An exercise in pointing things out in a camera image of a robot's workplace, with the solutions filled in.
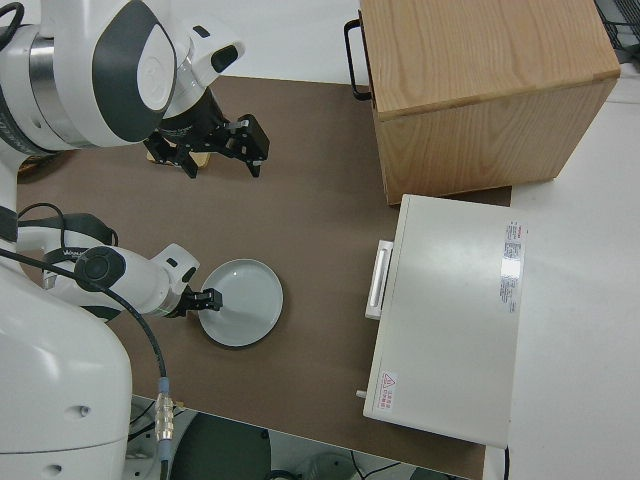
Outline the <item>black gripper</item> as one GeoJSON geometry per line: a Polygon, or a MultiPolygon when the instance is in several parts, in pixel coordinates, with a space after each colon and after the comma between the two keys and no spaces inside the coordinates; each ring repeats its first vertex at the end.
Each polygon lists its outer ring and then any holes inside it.
{"type": "Polygon", "coordinates": [[[207,288],[198,292],[187,285],[180,295],[177,305],[171,311],[171,317],[184,317],[188,311],[196,310],[198,305],[200,310],[219,311],[223,306],[223,295],[215,288],[207,288]]]}
{"type": "Polygon", "coordinates": [[[192,151],[215,151],[243,162],[254,178],[258,178],[267,160],[270,141],[256,117],[245,114],[234,122],[226,119],[211,91],[186,111],[161,121],[158,132],[143,144],[155,164],[181,168],[195,179],[198,165],[192,151]]]}

